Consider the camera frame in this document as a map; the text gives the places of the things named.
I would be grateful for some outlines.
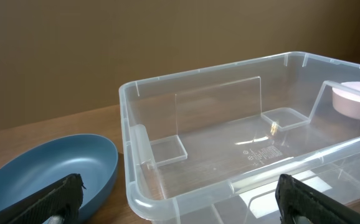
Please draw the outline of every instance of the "white dish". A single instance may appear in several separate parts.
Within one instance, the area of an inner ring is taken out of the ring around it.
[[[360,91],[360,82],[344,82],[342,85]],[[360,120],[360,96],[333,88],[333,106],[339,113]]]

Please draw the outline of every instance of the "brown wall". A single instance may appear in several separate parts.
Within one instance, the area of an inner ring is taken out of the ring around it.
[[[360,50],[356,0],[0,0],[0,129],[118,103],[125,82]]]

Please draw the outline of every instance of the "clear plastic ledge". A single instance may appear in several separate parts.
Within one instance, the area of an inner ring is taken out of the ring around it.
[[[126,183],[126,194],[131,209],[140,217],[148,220],[169,220],[234,197],[264,184],[274,182],[280,174],[297,174],[335,162],[339,158],[359,153],[360,137],[290,160],[268,165],[241,174],[236,178],[209,185],[173,198],[164,200],[146,198],[141,194],[135,181]]]

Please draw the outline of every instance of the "blue bowl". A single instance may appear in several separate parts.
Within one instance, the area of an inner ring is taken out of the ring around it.
[[[90,218],[116,181],[118,151],[106,137],[76,134],[49,141],[18,156],[0,169],[0,210],[66,175],[82,176],[79,222]]]

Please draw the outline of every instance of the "clear plastic storage bin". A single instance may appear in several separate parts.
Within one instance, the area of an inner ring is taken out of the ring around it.
[[[360,198],[360,120],[333,88],[360,65],[290,52],[138,80],[120,88],[128,203],[153,223],[278,223],[274,190],[294,175]]]

